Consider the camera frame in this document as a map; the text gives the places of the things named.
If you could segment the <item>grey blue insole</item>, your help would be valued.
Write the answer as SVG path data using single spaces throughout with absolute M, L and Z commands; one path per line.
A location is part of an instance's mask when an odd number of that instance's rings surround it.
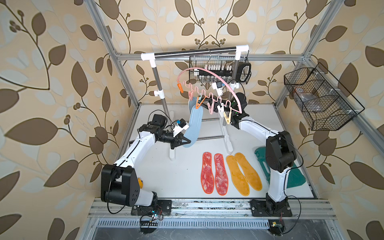
M 184 137 L 189 139 L 189 144 L 183 145 L 184 148 L 191 147 L 198 139 L 203 119 L 203 109 L 192 107 L 189 121 L 189 128 L 186 130 Z
M 189 111 L 191 112 L 193 108 L 196 107 L 197 98 L 193 97 L 192 100 L 189 100 Z

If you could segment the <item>pink clip hanger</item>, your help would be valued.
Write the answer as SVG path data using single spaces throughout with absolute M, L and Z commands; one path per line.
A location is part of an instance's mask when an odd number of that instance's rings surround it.
M 205 72 L 213 75 L 214 77 L 216 77 L 218 80 L 217 82 L 221 81 L 223 84 L 225 84 L 224 89 L 233 95 L 233 97 L 235 98 L 235 101 L 232 102 L 229 99 L 224 99 L 223 96 L 219 97 L 217 95 L 217 91 L 212 88 L 212 84 L 210 84 L 211 86 L 208 89 L 201 89 L 198 86 L 195 86 L 194 84 L 187 83 L 187 81 L 185 81 L 185 80 L 183 80 L 183 81 L 181 80 L 181 77 L 184 73 L 188 72 L 189 70 L 195 70 L 195 69 L 205 71 Z M 179 91 L 181 94 L 184 94 L 184 93 L 187 94 L 188 100 L 192 100 L 193 97 L 197 98 L 196 109 L 207 107 L 207 101 L 209 99 L 216 99 L 216 101 L 217 101 L 218 98 L 221 98 L 223 100 L 229 100 L 230 102 L 232 102 L 231 109 L 229 112 L 224 112 L 224 111 L 218 112 L 219 115 L 225 119 L 227 124 L 229 124 L 231 122 L 231 119 L 235 114 L 240 115 L 240 114 L 245 113 L 245 108 L 242 106 L 242 102 L 240 100 L 240 97 L 238 97 L 236 95 L 234 89 L 231 88 L 230 84 L 228 84 L 221 77 L 219 77 L 218 75 L 216 75 L 215 73 L 213 73 L 207 69 L 192 67 L 192 68 L 187 68 L 187 69 L 181 71 L 179 73 L 179 75 L 177 76 L 177 87 L 179 88 Z

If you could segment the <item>yellow fuzzy insole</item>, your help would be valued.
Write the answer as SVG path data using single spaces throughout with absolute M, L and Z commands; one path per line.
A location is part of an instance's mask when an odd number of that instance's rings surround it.
M 236 158 L 232 155 L 229 155 L 226 157 L 226 161 L 230 170 L 233 185 L 242 196 L 247 197 L 250 194 L 250 187 L 244 174 L 239 168 Z
M 242 153 L 236 153 L 235 159 L 243 170 L 243 174 L 248 184 L 255 190 L 261 191 L 263 184 L 257 171 L 251 166 L 246 157 Z

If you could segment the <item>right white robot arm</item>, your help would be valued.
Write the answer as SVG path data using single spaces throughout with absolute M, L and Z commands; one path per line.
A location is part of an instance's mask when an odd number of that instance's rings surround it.
M 270 207 L 280 209 L 288 201 L 285 190 L 289 171 L 297 159 L 296 149 L 287 131 L 276 132 L 252 119 L 245 112 L 247 104 L 246 96 L 243 93 L 236 93 L 229 102 L 208 100 L 203 106 L 210 113 L 227 114 L 232 111 L 231 116 L 227 118 L 230 125 L 249 133 L 259 141 L 265 141 L 265 159 L 271 171 L 266 202 Z

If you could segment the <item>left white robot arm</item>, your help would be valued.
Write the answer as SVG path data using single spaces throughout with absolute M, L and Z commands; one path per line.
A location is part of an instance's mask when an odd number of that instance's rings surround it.
M 151 207 L 157 204 L 157 194 L 142 190 L 135 167 L 156 142 L 168 143 L 171 149 L 191 143 L 183 130 L 189 128 L 184 119 L 177 120 L 167 130 L 167 117 L 155 114 L 152 121 L 138 129 L 138 136 L 126 152 L 112 165 L 101 171 L 101 200 L 107 204 Z

